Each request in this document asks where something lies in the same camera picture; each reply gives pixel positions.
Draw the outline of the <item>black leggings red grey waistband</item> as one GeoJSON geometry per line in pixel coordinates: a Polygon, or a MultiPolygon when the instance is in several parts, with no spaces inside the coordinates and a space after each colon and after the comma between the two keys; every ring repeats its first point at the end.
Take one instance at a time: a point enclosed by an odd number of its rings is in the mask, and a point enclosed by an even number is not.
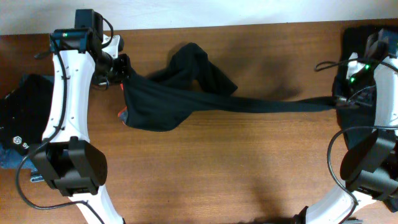
{"type": "Polygon", "coordinates": [[[319,112],[335,108],[333,97],[300,101],[264,101],[233,96],[237,86],[208,59],[196,43],[181,47],[163,69],[149,77],[139,75],[126,59],[122,81],[126,126],[146,131],[171,131],[195,111],[235,113],[319,112]]]}

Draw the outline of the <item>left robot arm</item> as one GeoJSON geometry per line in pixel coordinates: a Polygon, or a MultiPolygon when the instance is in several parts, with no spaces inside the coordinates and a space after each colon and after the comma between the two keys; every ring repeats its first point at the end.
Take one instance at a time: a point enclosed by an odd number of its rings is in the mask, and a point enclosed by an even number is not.
{"type": "Polygon", "coordinates": [[[87,223],[124,223],[105,186],[105,155],[90,143],[88,101],[92,85],[120,84],[128,72],[120,35],[107,36],[107,20],[92,9],[78,9],[71,29],[50,35],[54,84],[42,143],[29,159],[46,184],[76,205],[87,223]]]}

